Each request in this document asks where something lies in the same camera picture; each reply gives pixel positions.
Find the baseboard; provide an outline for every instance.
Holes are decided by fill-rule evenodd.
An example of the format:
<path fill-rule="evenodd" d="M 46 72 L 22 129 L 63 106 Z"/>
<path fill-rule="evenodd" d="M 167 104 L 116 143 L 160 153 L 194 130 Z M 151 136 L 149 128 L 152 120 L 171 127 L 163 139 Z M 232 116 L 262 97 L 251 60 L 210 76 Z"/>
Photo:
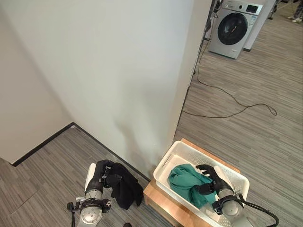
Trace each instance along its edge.
<path fill-rule="evenodd" d="M 147 176 L 145 176 L 143 173 L 141 173 L 139 170 L 137 170 L 135 167 L 133 167 L 131 164 L 129 164 L 128 162 L 126 162 L 123 158 L 121 158 L 119 155 L 117 155 L 115 152 L 113 152 L 111 149 L 107 148 L 103 143 L 101 143 L 99 140 L 97 140 L 95 137 L 93 137 L 92 135 L 90 135 L 86 130 L 84 130 L 82 127 L 80 127 L 78 124 L 76 124 L 75 122 L 72 122 L 70 124 L 68 124 L 67 126 L 65 126 L 63 129 L 57 131 L 54 135 L 50 136 L 49 138 L 47 138 L 45 141 L 43 141 L 42 143 L 40 143 L 38 146 L 36 146 L 34 149 L 32 149 L 31 151 L 29 151 L 28 153 L 26 153 L 24 156 L 22 156 L 20 159 L 18 159 L 16 162 L 12 163 L 11 165 L 16 167 L 19 164 L 21 164 L 24 160 L 26 160 L 27 158 L 29 158 L 31 155 L 33 155 L 34 153 L 36 153 L 39 149 L 41 149 L 43 146 L 45 146 L 46 144 L 48 144 L 50 141 L 52 141 L 53 139 L 55 139 L 57 136 L 59 136 L 61 133 L 63 133 L 64 131 L 66 131 L 67 129 L 69 129 L 72 126 L 76 126 L 78 129 L 80 129 L 82 132 L 84 132 L 85 134 L 87 134 L 89 137 L 91 137 L 95 142 L 97 142 L 99 145 L 101 145 L 104 149 L 106 149 L 109 153 L 111 153 L 112 155 L 114 155 L 116 158 L 122 160 L 130 169 L 134 170 L 137 174 L 139 174 L 141 177 L 143 177 L 145 180 L 147 181 L 151 181 Z"/>
<path fill-rule="evenodd" d="M 31 155 L 33 155 L 34 153 L 36 153 L 39 149 L 41 149 L 42 147 L 44 147 L 46 144 L 48 144 L 50 141 L 52 141 L 53 139 L 55 139 L 62 132 L 66 131 L 67 129 L 69 129 L 73 125 L 75 125 L 74 122 L 66 125 L 63 129 L 57 131 L 54 135 L 52 135 L 49 138 L 47 138 L 46 140 L 44 140 L 42 143 L 40 143 L 38 146 L 36 146 L 34 149 L 32 149 L 31 151 L 29 151 L 28 153 L 26 153 L 24 156 L 22 156 L 21 158 L 19 158 L 16 162 L 12 163 L 11 165 L 14 166 L 14 167 L 18 166 L 24 160 L 26 160 L 27 158 L 29 158 Z"/>
<path fill-rule="evenodd" d="M 87 134 L 89 137 L 91 137 L 95 142 L 97 142 L 99 145 L 101 145 L 103 148 L 105 148 L 109 153 L 111 153 L 112 155 L 114 155 L 116 158 L 122 160 L 130 169 L 134 170 L 137 174 L 139 174 L 141 177 L 143 177 L 145 180 L 147 180 L 148 182 L 150 182 L 150 178 L 148 178 L 147 176 L 145 176 L 143 173 L 141 173 L 139 170 L 137 170 L 135 167 L 133 167 L 131 164 L 129 164 L 128 162 L 126 162 L 123 158 L 121 158 L 119 155 L 117 155 L 115 152 L 113 152 L 111 149 L 109 149 L 108 147 L 106 147 L 103 143 L 101 143 L 99 140 L 97 140 L 95 137 L 93 137 L 91 134 L 89 134 L 86 130 L 84 130 L 81 126 L 79 126 L 78 124 L 74 123 L 74 125 L 81 129 L 81 131 L 83 131 L 85 134 Z"/>

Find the green cloth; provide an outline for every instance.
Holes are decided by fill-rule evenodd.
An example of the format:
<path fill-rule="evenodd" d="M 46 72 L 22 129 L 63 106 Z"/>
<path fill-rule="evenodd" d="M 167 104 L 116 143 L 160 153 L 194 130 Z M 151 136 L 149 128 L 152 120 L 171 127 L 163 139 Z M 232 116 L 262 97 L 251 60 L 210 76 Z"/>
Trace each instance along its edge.
<path fill-rule="evenodd" d="M 197 208 L 201 208 L 207 203 L 212 204 L 216 200 L 215 192 L 209 195 L 201 195 L 194 189 L 195 185 L 210 183 L 212 179 L 198 173 L 190 164 L 182 164 L 173 168 L 168 181 L 174 192 Z"/>

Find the person's foot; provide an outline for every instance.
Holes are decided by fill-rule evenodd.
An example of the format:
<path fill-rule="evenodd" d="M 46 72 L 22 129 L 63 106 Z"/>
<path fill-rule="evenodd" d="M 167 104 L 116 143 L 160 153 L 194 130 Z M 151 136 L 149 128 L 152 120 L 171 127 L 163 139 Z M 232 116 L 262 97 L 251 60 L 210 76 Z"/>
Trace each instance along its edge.
<path fill-rule="evenodd" d="M 293 22 L 300 23 L 300 22 L 302 22 L 302 19 L 301 18 L 297 18 L 297 19 L 294 19 Z"/>
<path fill-rule="evenodd" d="M 123 227 L 132 227 L 132 225 L 130 224 L 130 223 L 125 223 L 124 225 L 123 225 Z"/>

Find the gray carpet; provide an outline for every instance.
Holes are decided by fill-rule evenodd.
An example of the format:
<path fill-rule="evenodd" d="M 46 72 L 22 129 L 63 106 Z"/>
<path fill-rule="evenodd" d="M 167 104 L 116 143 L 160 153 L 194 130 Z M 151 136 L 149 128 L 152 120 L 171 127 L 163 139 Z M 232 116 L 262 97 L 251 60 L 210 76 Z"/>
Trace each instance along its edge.
<path fill-rule="evenodd" d="M 118 160 L 78 128 L 70 128 L 17 167 L 0 159 L 1 227 L 68 227 L 71 214 L 66 203 L 84 196 L 84 184 L 91 163 Z M 144 188 L 148 181 L 132 169 Z M 104 189 L 111 198 L 111 189 Z M 120 208 L 115 199 L 111 211 L 103 214 L 100 227 L 170 227 L 157 212 L 134 203 L 129 210 Z"/>
<path fill-rule="evenodd" d="M 199 66 L 201 81 L 226 89 L 246 105 L 267 103 L 278 116 L 264 106 L 227 119 L 183 113 L 175 136 L 238 168 L 250 181 L 248 200 L 277 214 L 279 227 L 303 226 L 303 26 L 286 19 L 290 15 L 291 5 L 267 20 L 251 52 L 237 60 L 206 50 Z M 227 116 L 242 107 L 195 75 L 184 109 Z M 265 214 L 249 211 L 258 227 L 273 224 Z"/>

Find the laundry basket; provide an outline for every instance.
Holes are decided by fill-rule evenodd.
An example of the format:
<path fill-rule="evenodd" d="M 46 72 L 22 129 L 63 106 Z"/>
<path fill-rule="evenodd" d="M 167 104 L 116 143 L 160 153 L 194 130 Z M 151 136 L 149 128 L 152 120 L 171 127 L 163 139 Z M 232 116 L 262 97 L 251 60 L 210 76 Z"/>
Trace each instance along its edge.
<path fill-rule="evenodd" d="M 171 170 L 181 164 L 189 163 L 192 166 L 200 164 L 208 164 L 210 166 L 219 166 L 225 175 L 230 180 L 233 189 L 236 193 L 241 193 L 246 199 L 247 192 L 249 188 L 249 181 L 243 175 L 237 173 L 236 171 L 226 167 L 222 163 L 212 159 L 211 157 L 201 153 L 200 151 L 194 149 L 193 147 L 183 143 L 181 141 L 176 141 L 164 155 L 163 159 L 160 161 L 159 165 L 153 172 L 153 176 L 156 180 L 156 184 L 165 191 L 169 196 L 177 200 L 179 203 L 187 207 L 197 216 L 202 218 L 208 224 L 213 227 L 231 227 L 230 222 L 224 215 L 217 215 L 209 204 L 206 204 L 201 209 L 198 209 L 192 205 L 187 200 L 183 199 L 180 195 L 175 193 L 169 187 L 168 176 Z"/>

